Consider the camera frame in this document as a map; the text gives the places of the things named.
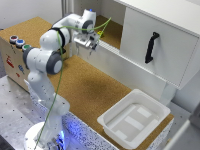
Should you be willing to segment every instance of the white cabinet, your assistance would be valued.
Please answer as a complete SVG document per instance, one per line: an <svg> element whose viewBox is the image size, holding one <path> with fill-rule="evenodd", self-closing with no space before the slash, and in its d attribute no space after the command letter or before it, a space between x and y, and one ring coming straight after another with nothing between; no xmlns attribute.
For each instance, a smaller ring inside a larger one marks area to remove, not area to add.
<svg viewBox="0 0 200 150"><path fill-rule="evenodd" d="M154 32L160 36L154 40L153 60L145 63ZM194 35L131 8L126 10L120 53L177 86L181 83L197 42L198 37Z"/></svg>

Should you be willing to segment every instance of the cable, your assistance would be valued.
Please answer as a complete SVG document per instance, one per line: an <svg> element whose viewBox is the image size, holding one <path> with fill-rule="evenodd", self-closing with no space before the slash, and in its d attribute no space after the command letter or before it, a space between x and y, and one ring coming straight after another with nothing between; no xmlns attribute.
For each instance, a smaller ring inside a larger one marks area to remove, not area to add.
<svg viewBox="0 0 200 150"><path fill-rule="evenodd" d="M98 27L96 27L96 28L89 29L89 30L96 30L96 29L99 29L99 28L101 28L101 27L104 26L104 29L103 29L103 31L104 31L105 28L107 27L108 23L110 22L110 20L111 20L111 18L110 18L108 21L106 21L104 24L102 24L102 25L100 25L100 26L98 26ZM71 27L71 26L63 26L63 27L61 27L61 28L69 28L69 29L75 29L75 30L87 30L87 29L74 28L74 27ZM61 46L61 41L60 41L60 36L59 36L59 32L58 32L58 31L57 31L57 37L58 37L58 43L59 43L59 46L60 46L60 52L61 52L61 56L62 56L62 55L63 55L63 49L62 49L62 46ZM47 114L46 120L45 120L44 125L43 125L43 127L42 127L42 130L41 130L41 132L40 132L40 135L39 135L39 138L38 138L38 140L37 140L37 143L36 143L36 145L35 145L34 150L37 148L37 145L38 145L38 143L39 143L39 141L40 141L42 132L43 132L44 127L45 127L45 125L46 125L47 119L49 118L49 115L50 115L50 113L51 113L51 110L52 110L52 108L53 108L53 106L54 106L54 103L55 103L55 101L56 101L56 97L57 97L57 95L58 95L58 90L59 90L60 83L61 83L61 79L62 79L62 74L63 74L63 65L62 65L62 67L61 67L61 73L60 73L60 78L59 78L59 82L58 82L58 86L57 86L57 90L56 90L56 95L55 95L55 97L54 97L54 100L53 100L53 103L52 103L52 105L51 105L51 108L49 109L49 112L48 112L48 114Z"/></svg>

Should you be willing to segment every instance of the white tray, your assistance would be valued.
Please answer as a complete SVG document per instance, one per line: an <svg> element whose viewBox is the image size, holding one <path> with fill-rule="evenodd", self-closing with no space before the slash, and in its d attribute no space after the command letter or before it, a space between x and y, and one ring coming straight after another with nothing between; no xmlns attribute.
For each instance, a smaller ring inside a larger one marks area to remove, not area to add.
<svg viewBox="0 0 200 150"><path fill-rule="evenodd" d="M98 118L105 133L126 149L136 149L169 115L170 109L133 90Z"/></svg>

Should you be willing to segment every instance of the cabinet handle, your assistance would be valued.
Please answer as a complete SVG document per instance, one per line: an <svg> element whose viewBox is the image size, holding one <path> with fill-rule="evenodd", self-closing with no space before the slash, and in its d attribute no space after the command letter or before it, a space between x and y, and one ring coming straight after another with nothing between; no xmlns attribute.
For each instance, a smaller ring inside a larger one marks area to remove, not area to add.
<svg viewBox="0 0 200 150"><path fill-rule="evenodd" d="M145 63L148 64L149 62L151 62L153 60L153 57L151 57L151 53L153 50L153 46L154 46L154 40L157 39L160 35L156 32L153 32L153 36L151 37L150 41L149 41L149 45L148 45L148 49L147 49L147 54L145 57Z"/></svg>

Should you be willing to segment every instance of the open cabinet compartment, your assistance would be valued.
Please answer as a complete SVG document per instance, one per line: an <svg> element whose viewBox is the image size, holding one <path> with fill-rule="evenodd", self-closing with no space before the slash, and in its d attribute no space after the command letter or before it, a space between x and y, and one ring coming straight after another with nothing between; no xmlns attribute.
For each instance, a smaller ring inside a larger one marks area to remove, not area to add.
<svg viewBox="0 0 200 150"><path fill-rule="evenodd" d="M101 40L120 49L126 10L124 5L114 0L72 0L71 3L71 11L78 15L82 16L84 9L95 11L97 13L96 26L103 24L111 17L112 20L108 24Z"/></svg>
<svg viewBox="0 0 200 150"><path fill-rule="evenodd" d="M169 115L170 109L140 90L133 90L98 118L108 136L136 149Z"/></svg>

